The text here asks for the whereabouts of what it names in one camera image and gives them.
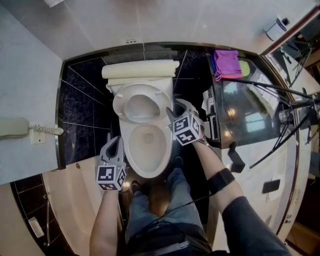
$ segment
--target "black sleeve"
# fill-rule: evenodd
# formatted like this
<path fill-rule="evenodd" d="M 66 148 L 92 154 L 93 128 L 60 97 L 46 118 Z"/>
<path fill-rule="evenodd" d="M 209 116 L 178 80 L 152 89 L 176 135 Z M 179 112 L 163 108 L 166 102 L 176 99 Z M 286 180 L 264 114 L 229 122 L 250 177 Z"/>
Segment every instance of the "black sleeve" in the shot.
<path fill-rule="evenodd" d="M 232 255 L 289 256 L 286 246 L 261 220 L 246 197 L 233 200 L 222 219 Z"/>

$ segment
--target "jeans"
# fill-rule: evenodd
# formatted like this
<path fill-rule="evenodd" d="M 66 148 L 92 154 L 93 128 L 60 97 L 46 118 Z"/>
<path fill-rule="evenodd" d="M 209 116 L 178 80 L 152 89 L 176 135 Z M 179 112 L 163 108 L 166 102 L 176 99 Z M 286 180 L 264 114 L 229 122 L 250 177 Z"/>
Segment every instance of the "jeans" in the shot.
<path fill-rule="evenodd" d="M 170 173 L 167 179 L 167 184 L 171 192 L 171 202 L 165 213 L 173 208 L 192 201 L 190 196 L 190 186 L 180 168 L 175 168 L 173 172 Z M 158 218 L 155 214 L 149 211 L 148 205 L 148 197 L 146 195 L 140 191 L 134 193 L 133 200 L 129 208 L 128 225 L 125 231 L 126 243 L 128 243 L 136 233 Z M 194 203 L 174 210 L 159 221 L 166 221 L 173 224 L 193 224 L 203 229 L 198 210 Z"/>

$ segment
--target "wall outlet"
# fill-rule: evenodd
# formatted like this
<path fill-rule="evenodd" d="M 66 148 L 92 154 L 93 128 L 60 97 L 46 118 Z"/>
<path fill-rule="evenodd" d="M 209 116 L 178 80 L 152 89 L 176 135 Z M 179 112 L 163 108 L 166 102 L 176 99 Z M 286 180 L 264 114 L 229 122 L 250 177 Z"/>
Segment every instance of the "wall outlet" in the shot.
<path fill-rule="evenodd" d="M 30 122 L 31 126 L 40 125 L 43 126 L 42 123 L 39 122 Z M 42 131 L 36 131 L 35 129 L 30 130 L 30 139 L 31 144 L 42 144 L 46 143 L 46 133 Z"/>
<path fill-rule="evenodd" d="M 141 44 L 142 39 L 140 37 L 130 37 L 130 38 L 122 38 L 120 40 L 122 46 L 124 45 L 133 45 L 133 44 Z"/>

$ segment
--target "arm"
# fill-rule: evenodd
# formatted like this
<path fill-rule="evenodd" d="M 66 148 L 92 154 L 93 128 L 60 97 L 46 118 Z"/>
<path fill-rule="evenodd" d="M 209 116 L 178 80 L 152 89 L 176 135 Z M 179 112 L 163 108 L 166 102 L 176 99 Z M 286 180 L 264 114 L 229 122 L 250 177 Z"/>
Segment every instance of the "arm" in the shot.
<path fill-rule="evenodd" d="M 201 142 L 193 142 L 195 151 L 197 152 L 204 174 L 207 180 L 213 175 L 226 168 L 220 158 L 206 145 Z M 223 213 L 225 208 L 236 198 L 243 197 L 241 187 L 235 180 L 216 193 L 213 197 L 217 203 L 220 213 Z"/>
<path fill-rule="evenodd" d="M 207 180 L 225 168 L 219 157 L 209 147 L 198 141 L 193 142 L 193 146 Z M 228 247 L 232 254 L 290 255 L 285 245 L 251 207 L 236 180 L 213 197 L 222 214 Z"/>
<path fill-rule="evenodd" d="M 116 256 L 118 191 L 105 192 L 90 237 L 90 256 Z"/>

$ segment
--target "black wristband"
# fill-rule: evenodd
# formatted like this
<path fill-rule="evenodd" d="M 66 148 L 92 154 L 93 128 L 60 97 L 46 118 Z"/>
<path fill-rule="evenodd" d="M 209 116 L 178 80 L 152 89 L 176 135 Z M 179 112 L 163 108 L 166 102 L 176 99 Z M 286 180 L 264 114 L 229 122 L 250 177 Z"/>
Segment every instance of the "black wristband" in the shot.
<path fill-rule="evenodd" d="M 207 183 L 209 185 L 211 194 L 214 195 L 221 191 L 224 187 L 228 186 L 234 180 L 235 177 L 232 175 L 229 169 L 224 168 L 208 179 Z"/>

